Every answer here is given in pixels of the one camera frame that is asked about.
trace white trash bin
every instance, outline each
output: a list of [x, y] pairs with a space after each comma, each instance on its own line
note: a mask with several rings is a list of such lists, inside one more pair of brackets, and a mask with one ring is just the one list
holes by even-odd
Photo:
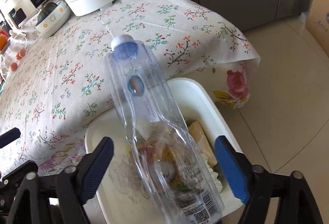
[[[233, 148], [242, 152], [231, 130], [203, 87], [187, 78], [168, 81], [168, 85], [188, 122], [199, 121], [211, 145], [218, 136], [225, 135]], [[87, 153], [93, 152], [104, 136], [114, 142], [114, 156], [98, 188], [97, 197], [107, 224], [165, 224], [162, 214], [145, 190], [139, 175], [131, 169], [130, 146], [115, 109], [96, 117], [85, 136]], [[235, 198], [228, 182], [221, 179], [220, 196], [225, 205], [223, 216], [242, 206]]]

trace orange fruit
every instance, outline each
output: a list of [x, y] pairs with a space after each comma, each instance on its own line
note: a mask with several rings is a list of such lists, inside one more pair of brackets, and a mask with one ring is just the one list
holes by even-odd
[[12, 64], [10, 64], [10, 69], [14, 72], [17, 70], [17, 63], [16, 62], [13, 62]]
[[22, 48], [20, 51], [19, 51], [19, 56], [22, 58], [25, 56], [25, 49]]
[[0, 50], [2, 50], [5, 45], [7, 44], [7, 36], [5, 36], [4, 34], [0, 34]]

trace green pumpkin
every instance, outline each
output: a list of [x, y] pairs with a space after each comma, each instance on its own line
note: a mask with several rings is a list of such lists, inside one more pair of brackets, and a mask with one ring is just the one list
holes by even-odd
[[53, 12], [56, 7], [57, 4], [54, 2], [49, 2], [48, 4], [46, 4], [39, 12], [36, 26], [38, 26], [45, 18], [47, 18], [49, 14]]

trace floral cloth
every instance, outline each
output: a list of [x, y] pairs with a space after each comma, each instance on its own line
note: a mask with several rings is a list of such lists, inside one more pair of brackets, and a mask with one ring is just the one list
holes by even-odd
[[116, 0], [107, 11], [72, 15], [44, 40], [37, 37], [36, 21], [37, 16], [22, 29], [26, 56], [0, 99], [0, 133], [13, 127], [21, 131], [19, 139], [0, 149], [2, 175], [27, 160], [35, 161], [43, 175], [81, 159], [89, 123], [113, 107], [103, 57], [115, 35], [143, 41], [167, 79], [193, 78], [230, 107], [247, 101], [247, 82], [259, 63], [238, 29], [189, 0]]

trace tile floor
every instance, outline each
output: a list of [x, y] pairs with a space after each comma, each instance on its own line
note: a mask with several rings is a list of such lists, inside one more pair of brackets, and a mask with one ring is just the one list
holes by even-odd
[[[329, 58], [299, 17], [244, 34], [262, 57], [250, 100], [238, 110], [218, 109], [251, 163], [304, 174], [329, 223]], [[266, 224], [274, 222], [277, 202], [271, 200]], [[237, 224], [242, 211], [223, 223]]]

